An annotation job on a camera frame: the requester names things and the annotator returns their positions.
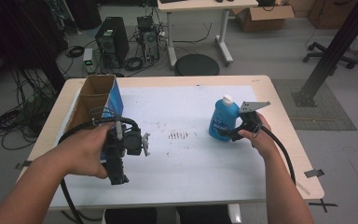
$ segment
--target black pole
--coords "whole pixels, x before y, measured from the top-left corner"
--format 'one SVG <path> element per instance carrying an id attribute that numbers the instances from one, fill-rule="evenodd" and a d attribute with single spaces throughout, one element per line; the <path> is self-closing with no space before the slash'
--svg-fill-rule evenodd
<path id="1" fill-rule="evenodd" d="M 313 97 L 327 77 L 334 71 L 339 59 L 356 39 L 356 36 L 358 36 L 358 2 L 338 30 L 304 86 L 299 92 L 293 93 L 297 106 L 315 106 Z"/>

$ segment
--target white table leg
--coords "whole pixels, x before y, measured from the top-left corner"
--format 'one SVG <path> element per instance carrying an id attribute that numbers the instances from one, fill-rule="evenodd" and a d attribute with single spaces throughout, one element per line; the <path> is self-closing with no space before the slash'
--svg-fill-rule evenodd
<path id="1" fill-rule="evenodd" d="M 173 69 L 176 64 L 175 48 L 172 41 L 172 25 L 171 25 L 171 12 L 167 12 L 167 23 L 168 23 L 168 56 L 170 57 L 171 68 Z"/>
<path id="2" fill-rule="evenodd" d="M 234 62 L 225 43 L 228 13 L 229 13 L 229 9 L 225 9 L 223 11 L 222 27 L 220 28 L 220 35 L 216 36 L 216 42 L 219 45 L 219 48 L 222 50 L 223 55 L 225 56 L 226 66 Z"/>

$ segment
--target brown cardboard box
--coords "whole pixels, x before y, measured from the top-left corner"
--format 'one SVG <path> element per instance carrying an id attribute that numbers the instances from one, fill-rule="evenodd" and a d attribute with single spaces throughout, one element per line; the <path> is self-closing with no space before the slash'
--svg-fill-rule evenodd
<path id="1" fill-rule="evenodd" d="M 92 120 L 92 118 L 102 117 L 103 108 L 115 81 L 116 77 L 113 75 L 95 75 L 86 78 L 69 118 L 66 131 Z"/>
<path id="2" fill-rule="evenodd" d="M 356 3 L 357 0 L 316 1 L 308 19 L 318 29 L 338 29 Z"/>
<path id="3" fill-rule="evenodd" d="M 292 6 L 250 7 L 236 14 L 244 32 L 281 30 L 284 20 L 295 16 Z"/>
<path id="4" fill-rule="evenodd" d="M 287 3 L 293 7 L 296 18 L 307 18 L 315 0 L 288 0 Z"/>

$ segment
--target computer tower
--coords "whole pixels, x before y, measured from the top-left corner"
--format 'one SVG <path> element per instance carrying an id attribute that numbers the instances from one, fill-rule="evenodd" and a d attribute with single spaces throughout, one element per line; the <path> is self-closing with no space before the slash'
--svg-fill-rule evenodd
<path id="1" fill-rule="evenodd" d="M 101 16 L 96 0 L 64 0 L 81 30 L 94 29 L 101 25 Z"/>
<path id="2" fill-rule="evenodd" d="M 145 61 L 152 63 L 159 59 L 158 31 L 155 27 L 141 32 Z"/>
<path id="3" fill-rule="evenodd" d="M 123 18 L 106 17 L 95 40 L 105 64 L 123 67 L 130 49 Z"/>

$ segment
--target black stool seat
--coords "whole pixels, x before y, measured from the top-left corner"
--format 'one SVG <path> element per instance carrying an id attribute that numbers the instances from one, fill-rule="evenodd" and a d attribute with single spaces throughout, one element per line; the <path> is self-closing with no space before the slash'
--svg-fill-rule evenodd
<path id="1" fill-rule="evenodd" d="M 175 64 L 177 76 L 217 76 L 219 72 L 219 64 L 202 54 L 187 54 Z"/>

